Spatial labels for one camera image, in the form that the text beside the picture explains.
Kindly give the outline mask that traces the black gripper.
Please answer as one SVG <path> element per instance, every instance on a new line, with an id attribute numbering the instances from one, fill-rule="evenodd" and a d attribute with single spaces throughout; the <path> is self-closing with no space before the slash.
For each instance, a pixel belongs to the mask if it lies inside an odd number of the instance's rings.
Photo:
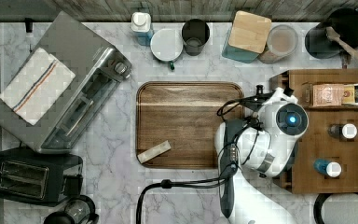
<path id="1" fill-rule="evenodd" d="M 263 85 L 257 85 L 256 95 L 252 97 L 247 97 L 244 100 L 243 106 L 251 109 L 254 112 L 257 112 L 264 105 L 269 105 L 280 101 L 294 101 L 294 91 L 291 88 L 286 87 L 285 89 L 283 89 L 281 87 L 277 87 L 273 92 L 270 93 L 264 93 L 263 90 Z"/>

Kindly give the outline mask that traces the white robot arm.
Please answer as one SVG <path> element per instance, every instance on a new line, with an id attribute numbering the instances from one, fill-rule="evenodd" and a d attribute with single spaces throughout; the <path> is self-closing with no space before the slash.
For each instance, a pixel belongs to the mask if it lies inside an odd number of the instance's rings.
<path id="1" fill-rule="evenodd" d="M 253 187 L 242 171 L 250 169 L 264 177 L 280 175 L 308 129 L 308 115 L 290 88 L 278 87 L 238 102 L 253 114 L 223 121 L 214 138 L 222 178 L 221 213 L 230 224 L 296 224 L 286 209 Z"/>

